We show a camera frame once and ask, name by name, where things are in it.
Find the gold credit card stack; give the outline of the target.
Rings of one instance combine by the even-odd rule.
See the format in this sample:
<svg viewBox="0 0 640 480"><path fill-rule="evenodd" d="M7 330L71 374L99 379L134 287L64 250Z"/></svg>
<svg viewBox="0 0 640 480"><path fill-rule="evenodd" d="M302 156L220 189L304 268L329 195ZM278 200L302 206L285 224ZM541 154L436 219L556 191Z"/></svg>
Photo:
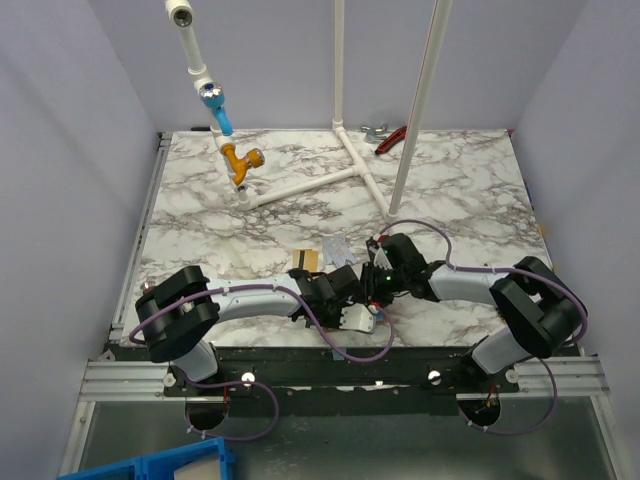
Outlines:
<svg viewBox="0 0 640 480"><path fill-rule="evenodd" d="M292 256L292 268L317 272L319 252L314 249L295 249Z"/></svg>

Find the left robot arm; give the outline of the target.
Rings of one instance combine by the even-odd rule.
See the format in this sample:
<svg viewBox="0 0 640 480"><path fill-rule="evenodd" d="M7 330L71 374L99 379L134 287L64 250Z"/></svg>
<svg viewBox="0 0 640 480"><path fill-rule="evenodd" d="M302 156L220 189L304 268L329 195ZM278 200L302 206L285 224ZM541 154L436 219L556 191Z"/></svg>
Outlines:
<svg viewBox="0 0 640 480"><path fill-rule="evenodd" d="M346 309L365 300L350 266L330 273L294 268L257 280L210 280L193 265L144 293L135 310L150 360L172 363L197 393L209 395L222 380L214 347L204 340L215 324L265 315L310 319L312 311L320 326L338 328Z"/></svg>

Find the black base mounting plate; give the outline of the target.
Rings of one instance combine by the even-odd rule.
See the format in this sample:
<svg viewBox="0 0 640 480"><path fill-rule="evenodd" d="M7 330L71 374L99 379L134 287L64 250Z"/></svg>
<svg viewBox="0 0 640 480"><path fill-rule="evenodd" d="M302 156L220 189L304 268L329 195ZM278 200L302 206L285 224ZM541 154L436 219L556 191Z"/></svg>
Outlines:
<svg viewBox="0 0 640 480"><path fill-rule="evenodd" d="M169 398L226 407L232 416L455 415L463 397L516 393L507 372L472 366L466 347L394 347L383 359L356 363L327 347L220 347L219 372L207 389L188 384L175 367Z"/></svg>

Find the silver VIP card stack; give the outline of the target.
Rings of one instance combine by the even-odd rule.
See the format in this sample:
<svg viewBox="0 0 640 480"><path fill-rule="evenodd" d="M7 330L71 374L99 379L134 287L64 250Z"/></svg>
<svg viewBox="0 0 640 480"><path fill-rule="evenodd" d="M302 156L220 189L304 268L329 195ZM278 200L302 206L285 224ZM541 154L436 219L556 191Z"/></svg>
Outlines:
<svg viewBox="0 0 640 480"><path fill-rule="evenodd" d="M323 260L325 265L333 265L336 268L353 266L358 263L356 256L351 252L344 236L326 236L321 240Z"/></svg>

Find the blue valve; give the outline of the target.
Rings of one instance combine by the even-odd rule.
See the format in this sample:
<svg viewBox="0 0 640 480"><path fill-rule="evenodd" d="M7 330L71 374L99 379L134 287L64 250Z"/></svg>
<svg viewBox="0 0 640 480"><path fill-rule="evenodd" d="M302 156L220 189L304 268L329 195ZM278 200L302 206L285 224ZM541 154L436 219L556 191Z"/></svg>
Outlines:
<svg viewBox="0 0 640 480"><path fill-rule="evenodd" d="M203 104L211 112L222 134L231 136L233 127L225 110L225 95L222 86L216 82L207 82L199 88L198 94Z"/></svg>

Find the black VIP card stack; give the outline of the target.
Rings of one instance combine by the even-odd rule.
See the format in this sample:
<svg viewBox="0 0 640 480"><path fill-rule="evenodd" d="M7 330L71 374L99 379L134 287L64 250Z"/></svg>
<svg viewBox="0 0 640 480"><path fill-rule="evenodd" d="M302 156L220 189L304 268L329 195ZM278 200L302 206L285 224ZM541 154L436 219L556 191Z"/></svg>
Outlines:
<svg viewBox="0 0 640 480"><path fill-rule="evenodd" d="M374 262L374 259L375 259L376 255L377 255L377 253L378 253L378 251L380 249L379 242L376 239L374 239L373 237L369 237L366 240L365 245L366 245L366 250L367 250L368 257L369 257L369 261L370 262Z"/></svg>

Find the orange valve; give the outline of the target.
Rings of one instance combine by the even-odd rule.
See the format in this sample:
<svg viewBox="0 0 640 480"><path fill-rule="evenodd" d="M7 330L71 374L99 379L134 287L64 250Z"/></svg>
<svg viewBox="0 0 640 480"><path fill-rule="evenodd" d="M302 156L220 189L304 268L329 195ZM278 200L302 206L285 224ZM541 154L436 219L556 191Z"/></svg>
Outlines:
<svg viewBox="0 0 640 480"><path fill-rule="evenodd" d="M244 157L238 157L236 146L232 143L224 144L220 148L221 154L226 158L233 172L232 182L236 187L242 185L250 169L259 168L264 165L265 157L258 148L249 150Z"/></svg>

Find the blue plastic bin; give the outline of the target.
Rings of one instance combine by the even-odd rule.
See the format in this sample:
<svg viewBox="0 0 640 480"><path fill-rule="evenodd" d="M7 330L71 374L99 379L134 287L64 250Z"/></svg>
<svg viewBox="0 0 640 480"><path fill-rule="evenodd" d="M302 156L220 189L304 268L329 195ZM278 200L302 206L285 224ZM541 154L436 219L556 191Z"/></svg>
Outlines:
<svg viewBox="0 0 640 480"><path fill-rule="evenodd" d="M213 472L221 479L233 478L236 455L223 439L212 439L62 475L59 479L174 479L179 469L209 459L217 461Z"/></svg>

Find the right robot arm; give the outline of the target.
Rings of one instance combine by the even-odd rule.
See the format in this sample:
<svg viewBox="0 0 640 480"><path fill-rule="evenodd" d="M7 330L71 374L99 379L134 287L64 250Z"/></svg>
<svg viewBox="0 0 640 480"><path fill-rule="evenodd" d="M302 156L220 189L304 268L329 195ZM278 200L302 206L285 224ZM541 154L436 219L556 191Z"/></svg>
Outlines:
<svg viewBox="0 0 640 480"><path fill-rule="evenodd" d="M364 298L385 307L402 293L429 302L466 301L492 306L506 326L466 354L460 379L480 392L504 368L529 357L547 359L583 331L587 312L575 294L539 258L513 267L460 267L448 259L427 262L409 236L367 241Z"/></svg>

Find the white PVC pipe frame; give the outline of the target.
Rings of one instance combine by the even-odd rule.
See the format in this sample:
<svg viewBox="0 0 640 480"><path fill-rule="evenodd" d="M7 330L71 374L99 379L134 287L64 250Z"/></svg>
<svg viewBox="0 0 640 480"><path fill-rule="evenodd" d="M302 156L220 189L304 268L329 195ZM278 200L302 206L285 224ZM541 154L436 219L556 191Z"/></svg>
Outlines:
<svg viewBox="0 0 640 480"><path fill-rule="evenodd" d="M175 25L179 31L181 45L188 65L188 73L193 82L193 88L201 103L208 111L210 119L209 131L213 136L217 151L225 162L228 177L236 192L239 207L242 210L251 210L278 200L290 198L297 194L357 177L364 182L366 189L378 205L382 216L388 220L396 219L414 156L424 111L428 103L452 6L453 3L451 1L436 1L434 3L416 93L407 125L407 135L404 140L392 195L390 199L386 199L374 179L372 171L364 158L358 153L344 128L345 3L343 1L336 1L333 7L334 101L332 132L351 158L351 165L338 172L317 176L281 190L253 196L247 193L245 181L239 187L234 185L232 182L233 172L231 171L229 162L220 151L220 148L227 143L232 143L236 146L234 135L225 136L222 134L211 112L203 104L198 94L198 90L203 84L215 81L209 74L198 45L194 30L194 10L188 1L166 1L164 3L165 10L171 23Z"/></svg>

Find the metal clamp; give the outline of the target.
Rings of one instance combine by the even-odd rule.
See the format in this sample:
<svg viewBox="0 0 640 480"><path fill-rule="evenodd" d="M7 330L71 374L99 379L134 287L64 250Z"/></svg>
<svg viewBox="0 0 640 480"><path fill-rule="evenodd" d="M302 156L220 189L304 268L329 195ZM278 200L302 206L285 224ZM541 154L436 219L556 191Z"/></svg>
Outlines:
<svg viewBox="0 0 640 480"><path fill-rule="evenodd" d="M371 126L371 125L361 125L360 131L365 133L368 136L373 137L384 137L388 132L388 125L383 123L379 126Z"/></svg>

